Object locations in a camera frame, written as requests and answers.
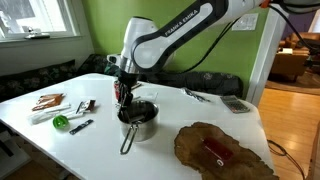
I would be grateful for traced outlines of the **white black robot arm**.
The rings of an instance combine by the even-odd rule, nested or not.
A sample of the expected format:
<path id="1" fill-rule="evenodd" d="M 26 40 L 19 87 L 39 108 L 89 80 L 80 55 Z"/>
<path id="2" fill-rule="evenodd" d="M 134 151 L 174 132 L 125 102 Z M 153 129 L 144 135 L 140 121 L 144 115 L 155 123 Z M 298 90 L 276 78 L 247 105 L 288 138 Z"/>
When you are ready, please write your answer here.
<path id="1" fill-rule="evenodd" d="M 317 10 L 320 0 L 196 0 L 160 29 L 148 18 L 131 18 L 120 54 L 120 111 L 131 105 L 131 89 L 140 74 L 160 71 L 178 48 L 203 30 L 272 3 L 288 13 L 303 14 Z"/>

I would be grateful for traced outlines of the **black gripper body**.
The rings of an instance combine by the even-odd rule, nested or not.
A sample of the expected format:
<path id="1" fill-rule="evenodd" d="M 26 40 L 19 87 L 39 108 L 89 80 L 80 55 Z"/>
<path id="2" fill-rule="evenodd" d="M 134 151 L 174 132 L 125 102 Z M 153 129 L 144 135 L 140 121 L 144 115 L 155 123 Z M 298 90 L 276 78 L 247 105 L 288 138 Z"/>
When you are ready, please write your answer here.
<path id="1" fill-rule="evenodd" d="M 120 71 L 119 81 L 119 97 L 120 104 L 130 104 L 133 99 L 132 87 L 137 83 L 138 75 Z"/>

